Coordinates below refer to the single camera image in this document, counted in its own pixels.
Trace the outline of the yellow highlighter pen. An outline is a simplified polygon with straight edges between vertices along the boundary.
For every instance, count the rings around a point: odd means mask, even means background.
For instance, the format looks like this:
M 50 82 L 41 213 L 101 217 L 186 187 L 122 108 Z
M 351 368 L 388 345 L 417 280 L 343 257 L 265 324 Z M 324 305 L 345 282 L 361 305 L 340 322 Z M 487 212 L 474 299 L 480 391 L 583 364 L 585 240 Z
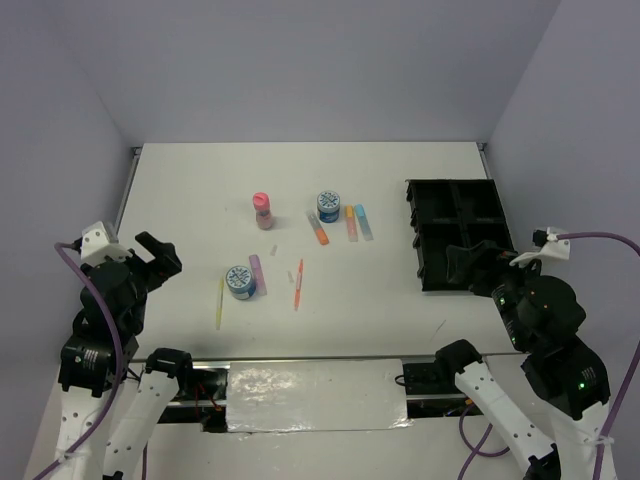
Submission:
M 217 331 L 221 329 L 223 298 L 224 298 L 224 277 L 220 277 L 218 281 L 217 290 L 216 290 L 215 328 Z

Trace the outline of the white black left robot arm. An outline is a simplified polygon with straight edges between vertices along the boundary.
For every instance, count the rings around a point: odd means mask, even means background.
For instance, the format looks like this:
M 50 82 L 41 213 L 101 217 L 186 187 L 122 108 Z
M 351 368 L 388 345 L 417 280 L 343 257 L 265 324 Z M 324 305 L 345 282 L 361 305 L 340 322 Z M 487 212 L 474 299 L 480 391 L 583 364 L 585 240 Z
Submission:
M 120 420 L 113 407 L 129 374 L 150 293 L 179 274 L 173 244 L 143 231 L 144 260 L 125 248 L 110 225 L 97 222 L 56 252 L 81 280 L 81 308 L 60 353 L 60 429 L 51 479 L 130 479 L 172 399 L 189 396 L 196 375 L 189 353 L 158 348 L 147 358 L 134 398 Z

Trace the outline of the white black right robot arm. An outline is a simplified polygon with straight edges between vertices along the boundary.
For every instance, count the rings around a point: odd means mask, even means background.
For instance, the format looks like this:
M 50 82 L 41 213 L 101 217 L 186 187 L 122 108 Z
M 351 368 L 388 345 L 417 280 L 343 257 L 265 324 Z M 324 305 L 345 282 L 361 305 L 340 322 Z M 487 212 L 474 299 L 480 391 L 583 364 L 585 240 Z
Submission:
M 543 236 L 534 252 L 519 254 L 492 241 L 446 250 L 447 280 L 493 300 L 506 333 L 526 358 L 521 365 L 536 396 L 547 405 L 554 434 L 547 436 L 500 387 L 467 340 L 436 353 L 435 380 L 463 392 L 505 441 L 527 479 L 613 479 L 611 442 L 604 431 L 610 386 L 600 357 L 577 335 L 586 318 L 565 281 L 541 272 L 545 259 L 566 260 L 569 240 Z

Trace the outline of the orange pen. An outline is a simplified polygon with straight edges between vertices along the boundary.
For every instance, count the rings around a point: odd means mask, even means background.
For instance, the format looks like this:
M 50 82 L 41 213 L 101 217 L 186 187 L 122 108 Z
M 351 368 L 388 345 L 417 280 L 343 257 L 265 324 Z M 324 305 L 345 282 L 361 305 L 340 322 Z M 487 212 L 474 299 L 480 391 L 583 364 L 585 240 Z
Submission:
M 300 259 L 298 270 L 297 270 L 297 276 L 296 276 L 296 284 L 295 284 L 294 311 L 298 311 L 299 305 L 300 305 L 303 271 L 304 271 L 304 260 Z

